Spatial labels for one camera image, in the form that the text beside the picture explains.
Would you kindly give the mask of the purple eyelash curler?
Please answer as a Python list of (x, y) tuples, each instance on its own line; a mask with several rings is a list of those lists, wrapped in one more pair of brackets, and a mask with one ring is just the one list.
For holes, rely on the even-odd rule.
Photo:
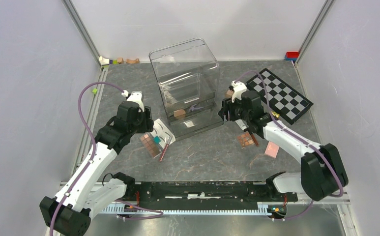
[(188, 109), (187, 112), (189, 112), (189, 113), (190, 112), (196, 112), (196, 111), (200, 111), (202, 109), (204, 109), (204, 107), (197, 107), (197, 104), (193, 104), (190, 106), (190, 108)]

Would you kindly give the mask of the brown eyeshadow palette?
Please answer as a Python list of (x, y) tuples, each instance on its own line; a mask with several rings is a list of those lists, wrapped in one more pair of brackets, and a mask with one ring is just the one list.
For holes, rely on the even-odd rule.
[(152, 158), (155, 158), (161, 154), (160, 148), (150, 134), (142, 135), (140, 137), (140, 141)]

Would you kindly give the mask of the round peach powder puff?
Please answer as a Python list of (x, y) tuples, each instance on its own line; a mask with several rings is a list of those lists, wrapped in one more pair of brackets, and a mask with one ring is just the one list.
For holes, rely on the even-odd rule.
[(186, 116), (186, 111), (184, 109), (175, 110), (173, 115), (175, 119), (184, 119)]

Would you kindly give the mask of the clear acrylic drawer organizer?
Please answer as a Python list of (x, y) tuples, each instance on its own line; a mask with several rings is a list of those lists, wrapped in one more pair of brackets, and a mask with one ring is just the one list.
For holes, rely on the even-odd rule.
[[(222, 125), (218, 116), (220, 66), (202, 38), (193, 38), (149, 53), (149, 60), (159, 86), (168, 125), (177, 140)], [(191, 105), (204, 109), (187, 112)], [(173, 112), (184, 109), (184, 119)]]

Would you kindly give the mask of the orange blush palette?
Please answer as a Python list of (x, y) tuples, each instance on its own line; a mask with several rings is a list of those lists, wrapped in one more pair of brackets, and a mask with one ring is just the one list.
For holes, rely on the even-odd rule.
[(249, 132), (244, 132), (238, 135), (236, 139), (242, 148), (255, 144)]

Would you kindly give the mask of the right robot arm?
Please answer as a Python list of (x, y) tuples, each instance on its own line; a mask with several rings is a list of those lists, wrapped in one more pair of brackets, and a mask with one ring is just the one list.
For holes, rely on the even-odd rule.
[(244, 121), (248, 131), (276, 144), (300, 164), (297, 173), (281, 172), (266, 180), (265, 194), (270, 200), (289, 192), (305, 193), (313, 201), (343, 196), (349, 180), (338, 149), (304, 138), (265, 112), (257, 92), (248, 90), (239, 98), (223, 99), (218, 115), (224, 121)]

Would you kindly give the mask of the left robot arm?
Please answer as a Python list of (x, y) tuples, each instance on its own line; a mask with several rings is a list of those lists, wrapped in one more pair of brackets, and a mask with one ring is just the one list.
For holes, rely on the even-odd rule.
[(100, 190), (91, 190), (107, 166), (128, 145), (135, 134), (153, 131), (149, 106), (123, 101), (117, 114), (100, 128), (92, 139), (92, 148), (67, 184), (54, 197), (44, 197), (40, 210), (49, 235), (83, 236), (92, 219), (116, 198), (131, 200), (136, 187), (119, 178)]

